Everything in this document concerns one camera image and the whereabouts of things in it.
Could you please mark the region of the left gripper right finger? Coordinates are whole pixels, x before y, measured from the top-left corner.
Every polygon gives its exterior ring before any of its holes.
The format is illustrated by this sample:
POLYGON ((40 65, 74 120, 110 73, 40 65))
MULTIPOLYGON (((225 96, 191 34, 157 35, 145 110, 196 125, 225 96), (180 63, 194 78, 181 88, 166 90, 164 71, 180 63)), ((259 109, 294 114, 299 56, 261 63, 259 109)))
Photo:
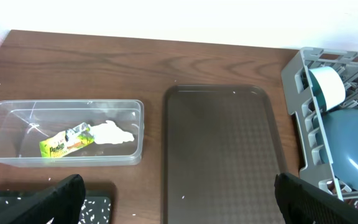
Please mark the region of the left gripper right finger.
POLYGON ((278 174, 274 187, 286 224, 358 224, 358 209, 291 173, 278 174))

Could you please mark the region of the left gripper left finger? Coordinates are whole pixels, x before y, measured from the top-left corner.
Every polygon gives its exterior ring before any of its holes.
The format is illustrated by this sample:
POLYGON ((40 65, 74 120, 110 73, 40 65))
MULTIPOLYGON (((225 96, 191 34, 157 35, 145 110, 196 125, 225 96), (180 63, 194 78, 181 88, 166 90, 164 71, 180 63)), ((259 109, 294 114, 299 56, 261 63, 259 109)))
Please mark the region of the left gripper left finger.
POLYGON ((82 176, 69 175, 56 185, 21 199, 17 205, 0 213, 0 224, 78 223, 85 196, 82 176))

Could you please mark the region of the silver foil wrapper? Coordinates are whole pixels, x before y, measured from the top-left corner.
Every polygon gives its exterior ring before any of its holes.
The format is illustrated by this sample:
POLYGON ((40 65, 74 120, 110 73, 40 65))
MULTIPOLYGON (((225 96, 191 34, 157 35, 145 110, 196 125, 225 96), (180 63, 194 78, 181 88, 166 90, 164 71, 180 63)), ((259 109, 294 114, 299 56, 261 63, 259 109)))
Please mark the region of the silver foil wrapper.
POLYGON ((65 157, 94 142, 91 126, 81 123, 74 128, 61 131, 51 138, 39 142, 42 157, 65 157))

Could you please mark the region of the white paper napkin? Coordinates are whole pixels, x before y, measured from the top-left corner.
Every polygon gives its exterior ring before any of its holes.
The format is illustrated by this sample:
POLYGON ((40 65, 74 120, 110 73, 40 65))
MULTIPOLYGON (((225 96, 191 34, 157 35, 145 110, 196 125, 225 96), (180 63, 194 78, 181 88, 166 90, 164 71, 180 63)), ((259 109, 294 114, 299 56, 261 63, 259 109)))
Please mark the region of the white paper napkin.
POLYGON ((90 127, 89 133, 93 136, 96 144, 122 144, 135 139, 132 133, 122 130, 111 120, 90 127))

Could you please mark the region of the dark blue plate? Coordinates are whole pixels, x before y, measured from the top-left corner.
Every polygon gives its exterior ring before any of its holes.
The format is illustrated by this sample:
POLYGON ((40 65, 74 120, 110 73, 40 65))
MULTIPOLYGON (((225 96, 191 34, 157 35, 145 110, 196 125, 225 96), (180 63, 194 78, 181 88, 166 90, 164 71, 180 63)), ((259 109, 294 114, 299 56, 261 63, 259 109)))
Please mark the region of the dark blue plate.
POLYGON ((358 190, 358 110, 343 109, 323 116, 334 175, 358 190))

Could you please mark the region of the light blue rice bowl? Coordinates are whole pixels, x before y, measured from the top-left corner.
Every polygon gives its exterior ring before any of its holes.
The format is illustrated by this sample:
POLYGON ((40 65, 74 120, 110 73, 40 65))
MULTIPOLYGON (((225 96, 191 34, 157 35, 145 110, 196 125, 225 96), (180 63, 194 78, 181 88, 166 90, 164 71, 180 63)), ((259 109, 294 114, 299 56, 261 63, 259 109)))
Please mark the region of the light blue rice bowl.
POLYGON ((335 69, 319 67, 309 69, 308 72, 312 83, 312 92, 321 110, 329 111, 345 100, 344 84, 335 69))

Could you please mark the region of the grey dishwasher rack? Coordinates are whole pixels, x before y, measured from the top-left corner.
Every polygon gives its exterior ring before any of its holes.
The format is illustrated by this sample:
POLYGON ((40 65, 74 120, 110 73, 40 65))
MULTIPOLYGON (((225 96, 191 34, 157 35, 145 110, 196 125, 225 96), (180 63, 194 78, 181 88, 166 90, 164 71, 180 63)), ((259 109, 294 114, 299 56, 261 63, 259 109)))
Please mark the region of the grey dishwasher rack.
POLYGON ((295 116, 305 165, 300 179, 320 190, 350 202, 358 208, 358 190, 339 180, 333 170, 331 149, 326 137, 323 116, 312 91, 309 70, 331 67, 338 72, 346 90, 344 102, 337 108, 358 110, 358 52, 303 47, 281 71, 288 114, 295 116))

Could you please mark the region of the spilled white rice pile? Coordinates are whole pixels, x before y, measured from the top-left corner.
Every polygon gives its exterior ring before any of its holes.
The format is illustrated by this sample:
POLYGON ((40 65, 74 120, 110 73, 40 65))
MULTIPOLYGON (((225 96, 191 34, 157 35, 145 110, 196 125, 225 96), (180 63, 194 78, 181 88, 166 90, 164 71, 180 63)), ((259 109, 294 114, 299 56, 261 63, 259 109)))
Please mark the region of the spilled white rice pile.
MULTIPOLYGON (((0 213, 16 206, 25 196, 0 197, 0 213)), ((78 224, 110 223, 111 199, 104 196, 85 197, 78 224)))

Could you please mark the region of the black plastic bin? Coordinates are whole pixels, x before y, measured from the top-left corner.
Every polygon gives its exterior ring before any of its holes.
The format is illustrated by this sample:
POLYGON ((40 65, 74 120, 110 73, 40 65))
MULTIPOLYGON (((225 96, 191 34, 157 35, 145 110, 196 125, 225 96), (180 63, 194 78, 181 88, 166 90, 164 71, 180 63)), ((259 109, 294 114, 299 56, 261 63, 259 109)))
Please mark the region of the black plastic bin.
MULTIPOLYGON (((114 221, 116 186, 111 182, 85 184, 86 196, 81 207, 79 223, 112 223, 114 221)), ((41 188, 0 190, 0 213, 41 191, 41 188)))

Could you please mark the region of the clear plastic bin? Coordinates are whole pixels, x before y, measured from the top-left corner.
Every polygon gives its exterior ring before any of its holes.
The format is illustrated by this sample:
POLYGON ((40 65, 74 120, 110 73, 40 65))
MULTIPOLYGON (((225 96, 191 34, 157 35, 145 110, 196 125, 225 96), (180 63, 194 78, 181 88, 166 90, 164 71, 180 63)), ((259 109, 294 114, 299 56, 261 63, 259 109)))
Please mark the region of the clear plastic bin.
POLYGON ((142 157, 144 105, 139 100, 0 101, 0 163, 16 167, 136 165, 142 157), (134 135, 122 144, 90 145, 65 157, 42 157, 39 142, 86 123, 114 121, 134 135))

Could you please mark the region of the dark brown serving tray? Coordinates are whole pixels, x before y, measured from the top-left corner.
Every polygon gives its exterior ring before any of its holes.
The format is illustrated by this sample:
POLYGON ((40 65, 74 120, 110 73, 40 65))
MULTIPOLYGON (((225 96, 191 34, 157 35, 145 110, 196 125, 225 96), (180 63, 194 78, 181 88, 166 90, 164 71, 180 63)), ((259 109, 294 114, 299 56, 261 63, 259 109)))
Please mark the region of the dark brown serving tray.
POLYGON ((177 85, 163 108, 163 223, 283 223, 274 182, 287 164, 263 89, 177 85))

